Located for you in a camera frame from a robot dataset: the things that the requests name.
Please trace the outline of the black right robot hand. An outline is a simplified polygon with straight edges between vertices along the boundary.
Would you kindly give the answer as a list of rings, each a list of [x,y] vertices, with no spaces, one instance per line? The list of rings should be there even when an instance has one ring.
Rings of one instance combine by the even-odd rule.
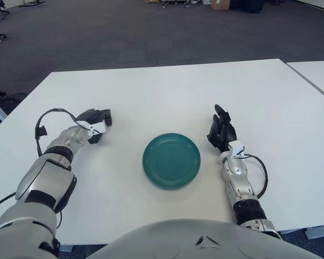
[[[229,113],[218,104],[214,105],[214,109],[216,114],[213,115],[213,122],[207,139],[220,152],[225,152],[229,150],[229,143],[237,140],[237,135],[231,124]]]

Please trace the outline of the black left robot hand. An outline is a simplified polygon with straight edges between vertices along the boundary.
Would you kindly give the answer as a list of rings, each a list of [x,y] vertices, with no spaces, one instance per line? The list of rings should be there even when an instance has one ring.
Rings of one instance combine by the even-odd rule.
[[[89,109],[80,114],[76,122],[87,129],[89,144],[96,144],[106,132],[107,127],[112,125],[111,110]]]

